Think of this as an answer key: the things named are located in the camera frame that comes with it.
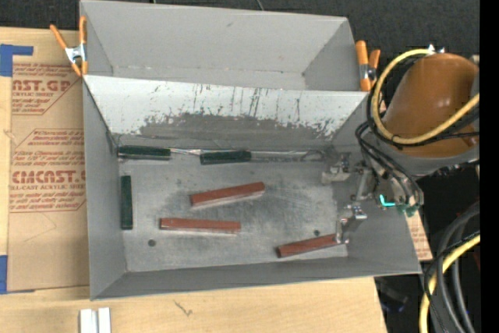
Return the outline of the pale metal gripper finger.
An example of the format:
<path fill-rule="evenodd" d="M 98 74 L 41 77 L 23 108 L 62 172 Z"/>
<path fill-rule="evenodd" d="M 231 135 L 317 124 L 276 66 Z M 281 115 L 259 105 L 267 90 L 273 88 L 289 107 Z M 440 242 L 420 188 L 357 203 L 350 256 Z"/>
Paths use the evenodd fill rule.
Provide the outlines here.
<path fill-rule="evenodd" d="M 350 236 L 367 220 L 367 214 L 358 204 L 347 204 L 338 212 L 336 221 L 336 241 L 347 244 Z"/>
<path fill-rule="evenodd" d="M 344 182 L 350 177 L 349 154 L 336 154 L 326 160 L 326 168 L 322 171 L 320 181 L 323 185 Z"/>

